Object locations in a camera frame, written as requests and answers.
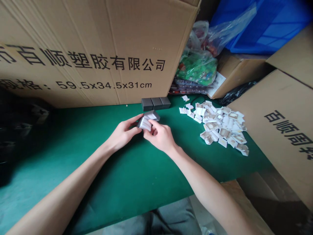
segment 59.5x34.5x31cm text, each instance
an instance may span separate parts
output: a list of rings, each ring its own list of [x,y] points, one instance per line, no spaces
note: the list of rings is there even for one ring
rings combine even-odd
[[[97,83],[87,83],[87,82],[80,82],[80,85],[77,86],[73,82],[56,82],[60,88],[62,89],[126,89],[126,88],[151,88],[152,83],[138,83],[138,82],[129,82],[129,83],[122,83],[116,82],[115,86],[111,85],[109,82],[103,84],[102,82]]]

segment pile of white plastic pieces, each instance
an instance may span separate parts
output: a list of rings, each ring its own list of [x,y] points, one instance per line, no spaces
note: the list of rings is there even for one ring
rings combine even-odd
[[[188,101],[187,96],[182,96],[184,101]],[[249,149],[245,143],[243,131],[247,128],[243,124],[244,115],[240,112],[234,112],[228,107],[216,108],[212,102],[205,101],[202,104],[196,103],[196,110],[191,111],[194,107],[189,103],[186,108],[179,108],[181,114],[187,114],[198,123],[203,123],[204,132],[200,137],[204,139],[206,144],[210,145],[213,142],[218,142],[225,148],[227,143],[233,148],[239,150],[242,155],[248,156]]]

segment person's leg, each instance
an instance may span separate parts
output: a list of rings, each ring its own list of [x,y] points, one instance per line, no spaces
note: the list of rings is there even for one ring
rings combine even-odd
[[[142,215],[121,221],[119,223],[105,227],[103,235],[146,235],[150,234],[152,214],[147,212]]]
[[[202,234],[188,197],[160,207],[153,213],[153,234],[157,234],[155,231],[160,233],[160,227],[164,234]]]

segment blue plastic crate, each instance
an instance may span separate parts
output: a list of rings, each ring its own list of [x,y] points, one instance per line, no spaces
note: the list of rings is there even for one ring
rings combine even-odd
[[[313,19],[304,0],[221,0],[210,26],[234,20],[254,2],[256,16],[226,45],[233,53],[271,55]]]

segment green tabletop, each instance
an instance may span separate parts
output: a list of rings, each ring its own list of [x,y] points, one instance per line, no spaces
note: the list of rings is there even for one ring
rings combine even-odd
[[[188,102],[169,98],[171,107],[157,111],[160,123],[169,125],[177,144],[219,182],[271,165],[247,133],[248,157],[230,145],[206,145],[199,136],[203,125],[179,113],[178,107]],[[11,182],[0,188],[0,234],[79,167],[119,122],[139,113],[141,104],[59,109],[32,130]],[[139,134],[105,163],[66,233],[86,234],[192,194],[175,163]]]

